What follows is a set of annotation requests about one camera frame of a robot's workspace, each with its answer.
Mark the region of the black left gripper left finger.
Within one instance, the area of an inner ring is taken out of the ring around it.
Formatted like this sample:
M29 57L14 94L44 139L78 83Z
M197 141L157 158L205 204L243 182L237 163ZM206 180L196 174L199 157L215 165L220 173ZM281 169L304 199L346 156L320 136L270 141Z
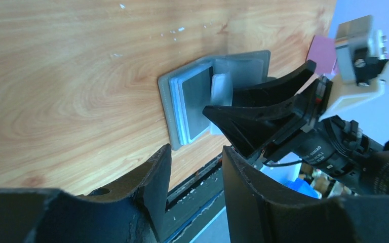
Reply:
M161 242L171 146L88 195L0 188L0 242Z

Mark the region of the dark grey credit card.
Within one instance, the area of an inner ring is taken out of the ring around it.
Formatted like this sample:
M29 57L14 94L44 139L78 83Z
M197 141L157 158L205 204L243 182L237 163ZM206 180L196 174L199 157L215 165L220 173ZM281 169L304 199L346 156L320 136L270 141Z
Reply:
M203 115L203 109L210 104L212 74L212 65L204 64L188 73L187 79L181 83L188 143L192 143L209 127L209 120Z

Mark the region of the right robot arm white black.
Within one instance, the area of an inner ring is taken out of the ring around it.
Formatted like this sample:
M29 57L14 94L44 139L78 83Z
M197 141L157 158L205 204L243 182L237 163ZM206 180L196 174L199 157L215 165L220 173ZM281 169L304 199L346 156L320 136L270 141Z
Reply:
M237 88L230 106L208 105L203 115L243 158L277 166L294 153L357 194L389 194L389 141L379 144L354 120L321 119L332 82L318 78L305 88L315 68L307 60L281 78Z

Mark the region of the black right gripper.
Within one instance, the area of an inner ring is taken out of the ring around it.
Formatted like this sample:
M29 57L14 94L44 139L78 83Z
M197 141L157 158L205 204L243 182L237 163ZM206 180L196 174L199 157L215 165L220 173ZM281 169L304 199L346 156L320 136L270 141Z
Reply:
M274 143L279 145L309 120L316 93L296 92L313 76L316 62L305 61L291 73L258 85L234 90L232 106L206 106L203 115L223 132L244 158ZM300 160L280 164L282 156L265 152L265 166L305 163L328 175L359 175L363 171L363 133L359 123L333 116L300 130L277 153L289 152Z

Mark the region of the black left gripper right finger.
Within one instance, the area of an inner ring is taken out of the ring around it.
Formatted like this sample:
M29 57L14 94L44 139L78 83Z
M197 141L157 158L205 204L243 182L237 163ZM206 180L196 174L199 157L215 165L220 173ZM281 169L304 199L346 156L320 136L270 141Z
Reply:
M229 146L222 169L231 242L389 242L389 195L306 196Z

